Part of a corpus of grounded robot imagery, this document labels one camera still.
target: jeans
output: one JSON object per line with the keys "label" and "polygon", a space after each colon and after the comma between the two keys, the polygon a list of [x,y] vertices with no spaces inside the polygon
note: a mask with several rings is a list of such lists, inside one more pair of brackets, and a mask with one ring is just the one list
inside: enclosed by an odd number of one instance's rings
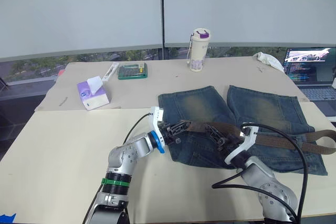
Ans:
{"label": "jeans", "polygon": [[[180,120],[198,122],[224,122],[235,124],[255,122],[273,126],[293,135],[297,143],[304,142],[300,135],[314,131],[309,126],[296,97],[267,94],[253,90],[230,86],[228,105],[214,87],[183,91],[159,96],[159,106],[164,109],[163,121],[176,123]],[[259,134],[273,134],[260,129]],[[233,169],[220,157],[216,144],[206,134],[183,132],[179,135],[180,144],[169,145],[172,159],[183,164]],[[285,173],[302,173],[303,166],[295,150],[254,145],[248,150],[271,169]],[[321,155],[305,153],[308,171],[311,174],[327,175]]]}

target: purple tissue box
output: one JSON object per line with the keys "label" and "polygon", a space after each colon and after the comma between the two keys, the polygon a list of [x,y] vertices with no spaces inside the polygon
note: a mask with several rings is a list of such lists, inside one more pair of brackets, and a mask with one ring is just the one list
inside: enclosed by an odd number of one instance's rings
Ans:
{"label": "purple tissue box", "polygon": [[103,86],[95,94],[92,94],[88,83],[84,81],[77,84],[77,89],[87,110],[93,110],[110,103]]}

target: white water bottle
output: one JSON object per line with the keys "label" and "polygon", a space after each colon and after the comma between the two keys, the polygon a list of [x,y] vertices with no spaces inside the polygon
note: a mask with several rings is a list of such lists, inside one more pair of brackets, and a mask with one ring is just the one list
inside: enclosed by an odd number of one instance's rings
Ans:
{"label": "white water bottle", "polygon": [[202,70],[210,38],[210,31],[206,28],[197,28],[191,34],[187,54],[187,63],[191,71],[199,72]]}

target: laptop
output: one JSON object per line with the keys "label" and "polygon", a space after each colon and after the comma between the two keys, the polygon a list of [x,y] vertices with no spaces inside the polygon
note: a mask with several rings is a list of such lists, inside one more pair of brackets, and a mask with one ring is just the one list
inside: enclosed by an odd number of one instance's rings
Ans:
{"label": "laptop", "polygon": [[288,48],[285,74],[325,116],[336,116],[336,48]]}

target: beige table surface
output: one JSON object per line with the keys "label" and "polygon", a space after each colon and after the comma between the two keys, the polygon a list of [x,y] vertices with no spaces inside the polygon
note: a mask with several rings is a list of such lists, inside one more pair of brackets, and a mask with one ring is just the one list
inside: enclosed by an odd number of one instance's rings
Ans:
{"label": "beige table surface", "polygon": [[[115,73],[104,84],[110,108],[149,108],[158,104],[158,95],[203,88],[212,85],[226,100],[229,85],[262,92],[306,96],[284,73],[258,61],[256,57],[227,57],[206,59],[201,72],[191,72],[185,60],[153,60],[148,64],[148,78],[118,80]],[[57,79],[36,111],[85,110],[80,101],[77,84],[94,76],[103,77],[111,62],[73,62]]]}
{"label": "beige table surface", "polygon": [[[316,130],[335,130],[313,103],[300,104]],[[1,213],[17,213],[19,223],[81,223],[105,175],[110,150],[122,144],[127,131],[148,111],[36,112],[0,162]],[[144,120],[134,134],[148,130]],[[330,141],[326,145],[334,147]],[[309,175],[305,216],[336,212],[336,155],[323,160],[329,175]],[[155,150],[139,160],[132,178],[131,223],[261,219],[254,192],[211,189],[211,184],[234,173],[173,162],[168,151],[162,155]],[[276,176],[299,197],[302,175]],[[235,183],[244,184],[240,178]]]}

